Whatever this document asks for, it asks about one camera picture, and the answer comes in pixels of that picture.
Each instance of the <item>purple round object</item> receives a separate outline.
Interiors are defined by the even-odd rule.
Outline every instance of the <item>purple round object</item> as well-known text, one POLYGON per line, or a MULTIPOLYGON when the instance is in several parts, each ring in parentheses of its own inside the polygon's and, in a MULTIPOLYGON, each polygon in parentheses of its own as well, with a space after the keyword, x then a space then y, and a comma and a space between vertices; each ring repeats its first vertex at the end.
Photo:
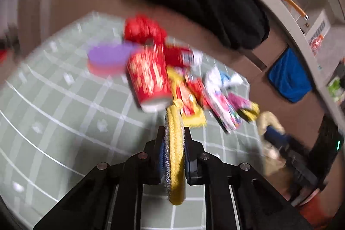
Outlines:
POLYGON ((125 65, 136 50, 141 48, 139 44, 124 41, 123 44, 102 43, 93 47, 88 54, 89 61, 93 65, 125 65))

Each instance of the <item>checkered tablecloth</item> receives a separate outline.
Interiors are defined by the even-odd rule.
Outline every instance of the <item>checkered tablecloth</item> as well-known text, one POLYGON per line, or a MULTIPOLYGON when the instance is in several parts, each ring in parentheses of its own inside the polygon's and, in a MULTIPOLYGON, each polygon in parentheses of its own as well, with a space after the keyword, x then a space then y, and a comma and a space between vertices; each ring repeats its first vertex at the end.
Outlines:
MULTIPOLYGON (((165 112, 143 113, 126 76, 100 78, 86 67, 87 50, 100 41, 121 40, 124 20, 92 13, 63 29, 22 64, 0 96, 0 194, 29 228, 97 163, 116 164, 143 150, 164 124, 165 112)), ((204 55, 203 76, 214 65, 204 55)), ((249 84, 233 89, 248 98, 249 84)), ((255 123, 225 134, 205 112, 207 127, 192 138, 222 161, 248 162, 262 170, 255 123)), ((144 186, 142 229, 203 229, 203 186, 187 186, 186 201, 172 206, 163 186, 144 186)))

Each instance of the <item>red cylindrical container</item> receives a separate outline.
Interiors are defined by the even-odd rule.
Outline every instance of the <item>red cylindrical container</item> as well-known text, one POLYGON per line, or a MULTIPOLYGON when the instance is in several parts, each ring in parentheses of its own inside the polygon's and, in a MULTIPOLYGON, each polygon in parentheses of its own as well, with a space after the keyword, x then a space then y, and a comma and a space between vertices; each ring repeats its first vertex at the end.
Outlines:
POLYGON ((156 112, 172 104, 170 81, 161 50, 145 47, 130 57, 127 68, 143 111, 156 112))

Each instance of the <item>snack package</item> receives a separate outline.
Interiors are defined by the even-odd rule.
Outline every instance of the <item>snack package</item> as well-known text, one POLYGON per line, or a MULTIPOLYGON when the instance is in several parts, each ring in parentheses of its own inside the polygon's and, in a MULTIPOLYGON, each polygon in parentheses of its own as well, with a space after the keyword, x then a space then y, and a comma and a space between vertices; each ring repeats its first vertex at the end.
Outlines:
POLYGON ((186 84, 191 93, 195 96, 198 104, 205 110, 210 109, 206 89, 200 77, 195 77, 192 74, 185 76, 186 84))
POLYGON ((159 24, 144 16, 137 15, 125 21, 124 39, 144 45, 150 38, 155 44, 164 45, 167 33, 159 24))
POLYGON ((182 76, 172 67, 167 67, 168 77, 171 82, 171 93, 174 101, 181 100, 181 116, 186 127, 201 127, 206 125, 206 118, 202 108, 197 104, 182 76))
POLYGON ((260 109, 257 103, 246 100, 232 92, 228 92, 227 100, 239 115, 247 122, 255 121, 259 114, 260 109))
POLYGON ((209 105, 228 133, 238 128, 241 118, 223 95, 220 88, 224 88, 224 85, 239 85, 238 83, 242 82, 243 80, 238 74, 233 76, 221 75, 217 67, 209 70, 205 76, 204 85, 209 105))
POLYGON ((164 46, 165 63, 173 67, 198 66, 202 62, 203 54, 182 46, 166 44, 164 46))

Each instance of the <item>screw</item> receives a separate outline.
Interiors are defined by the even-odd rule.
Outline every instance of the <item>screw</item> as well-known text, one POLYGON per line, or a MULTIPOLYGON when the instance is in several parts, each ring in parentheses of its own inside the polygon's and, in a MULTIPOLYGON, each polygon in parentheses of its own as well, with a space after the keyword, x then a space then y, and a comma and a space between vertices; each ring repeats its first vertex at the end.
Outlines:
POLYGON ((207 152, 203 152, 200 154, 200 159, 208 160, 208 159, 210 159, 210 156, 208 155, 207 152))
POLYGON ((149 155, 148 155, 146 152, 140 152, 140 153, 138 154, 138 158, 139 158, 140 160, 145 160, 147 157, 149 157, 149 155))
POLYGON ((106 162, 101 162, 99 164, 97 164, 97 169, 99 170, 105 170, 108 167, 108 164, 106 162))
POLYGON ((251 165, 249 165, 248 163, 242 163, 239 165, 239 167, 244 171, 249 171, 251 169, 251 165))

